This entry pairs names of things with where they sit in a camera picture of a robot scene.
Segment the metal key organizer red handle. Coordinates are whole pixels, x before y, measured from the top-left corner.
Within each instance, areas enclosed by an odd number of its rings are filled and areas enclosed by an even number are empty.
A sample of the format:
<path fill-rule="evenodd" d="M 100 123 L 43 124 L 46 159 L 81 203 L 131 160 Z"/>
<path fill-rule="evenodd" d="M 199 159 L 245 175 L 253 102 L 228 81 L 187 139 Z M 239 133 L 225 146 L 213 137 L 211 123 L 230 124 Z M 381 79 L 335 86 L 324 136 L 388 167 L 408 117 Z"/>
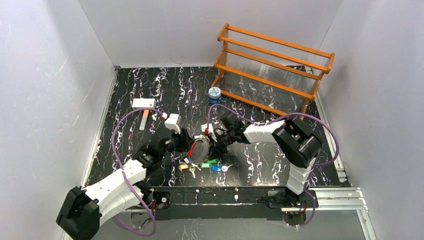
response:
<path fill-rule="evenodd" d="M 191 146 L 191 149 L 188 152 L 181 153 L 177 168 L 180 171 L 190 171 L 194 178 L 196 170 L 211 169 L 201 168 L 200 164 L 214 159 L 211 158 L 213 153 L 212 146 L 212 140 L 209 137 L 197 135 L 194 138 L 194 144 Z"/>

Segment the green key tag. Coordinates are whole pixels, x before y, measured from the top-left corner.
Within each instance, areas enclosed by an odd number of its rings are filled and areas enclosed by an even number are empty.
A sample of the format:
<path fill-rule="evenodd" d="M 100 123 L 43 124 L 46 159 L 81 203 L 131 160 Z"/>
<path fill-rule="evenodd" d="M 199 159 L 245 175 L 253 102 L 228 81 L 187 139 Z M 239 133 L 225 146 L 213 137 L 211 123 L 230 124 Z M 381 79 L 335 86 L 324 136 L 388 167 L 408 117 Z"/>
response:
<path fill-rule="evenodd" d="M 202 162 L 202 163 L 200 164 L 200 167 L 201 167 L 202 169 L 209 169 L 209 168 L 211 168 L 214 164 L 217 164 L 218 162 L 219 162 L 219 160 L 218 160 L 217 158 L 210 159 L 210 160 L 207 160 L 207 161 L 205 161 L 205 162 Z"/>

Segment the silver key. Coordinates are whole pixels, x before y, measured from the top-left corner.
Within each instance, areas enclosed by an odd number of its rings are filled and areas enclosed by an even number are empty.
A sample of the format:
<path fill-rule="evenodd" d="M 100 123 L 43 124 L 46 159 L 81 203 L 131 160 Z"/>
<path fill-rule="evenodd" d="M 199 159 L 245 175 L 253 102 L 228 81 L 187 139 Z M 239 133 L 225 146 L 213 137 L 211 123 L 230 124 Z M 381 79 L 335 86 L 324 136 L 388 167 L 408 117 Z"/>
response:
<path fill-rule="evenodd" d="M 222 171 L 222 172 L 227 172 L 227 171 L 229 170 L 229 168 L 230 168 L 230 167 L 232 167 L 232 166 L 233 166 L 233 164 L 223 165 L 223 166 L 221 167 L 221 171 Z"/>

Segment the blue key tag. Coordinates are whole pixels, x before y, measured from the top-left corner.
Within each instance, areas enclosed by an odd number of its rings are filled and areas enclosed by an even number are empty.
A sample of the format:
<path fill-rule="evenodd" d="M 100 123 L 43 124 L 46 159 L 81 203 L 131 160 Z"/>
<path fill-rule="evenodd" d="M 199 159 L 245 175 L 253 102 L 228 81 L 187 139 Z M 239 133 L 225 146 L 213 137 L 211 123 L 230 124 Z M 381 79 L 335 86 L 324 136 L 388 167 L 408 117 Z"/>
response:
<path fill-rule="evenodd" d="M 219 165 L 212 165 L 210 167 L 210 170 L 213 171 L 213 172 L 220 172 L 222 170 L 222 167 L 219 166 Z"/>

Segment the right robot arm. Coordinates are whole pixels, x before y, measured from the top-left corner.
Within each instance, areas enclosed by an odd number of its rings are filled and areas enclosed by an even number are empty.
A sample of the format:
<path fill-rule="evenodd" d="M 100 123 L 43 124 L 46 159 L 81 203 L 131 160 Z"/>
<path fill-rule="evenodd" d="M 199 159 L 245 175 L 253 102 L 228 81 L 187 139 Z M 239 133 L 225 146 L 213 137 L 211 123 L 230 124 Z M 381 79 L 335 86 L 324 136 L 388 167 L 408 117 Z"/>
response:
<path fill-rule="evenodd" d="M 320 152 L 323 141 L 308 129 L 298 117 L 286 117 L 268 124 L 243 122 L 236 116 L 221 119 L 224 129 L 214 130 L 210 138 L 211 159 L 220 158 L 233 143 L 277 144 L 290 163 L 289 177 L 284 187 L 284 197 L 292 202 L 305 195 L 308 177 Z"/>

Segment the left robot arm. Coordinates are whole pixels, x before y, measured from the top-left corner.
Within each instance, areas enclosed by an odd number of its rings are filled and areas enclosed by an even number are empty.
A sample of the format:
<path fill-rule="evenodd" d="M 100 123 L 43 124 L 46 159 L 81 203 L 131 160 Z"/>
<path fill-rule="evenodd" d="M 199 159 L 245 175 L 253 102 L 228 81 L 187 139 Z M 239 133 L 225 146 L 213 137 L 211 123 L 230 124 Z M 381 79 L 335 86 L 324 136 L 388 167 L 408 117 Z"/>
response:
<path fill-rule="evenodd" d="M 194 144 L 187 130 L 179 133 L 162 128 L 123 165 L 99 182 L 76 186 L 66 195 L 56 224 L 73 240 L 92 239 L 100 226 L 122 211 L 143 205 L 148 213 L 156 205 L 154 188 L 145 180 L 167 154 L 188 152 Z"/>

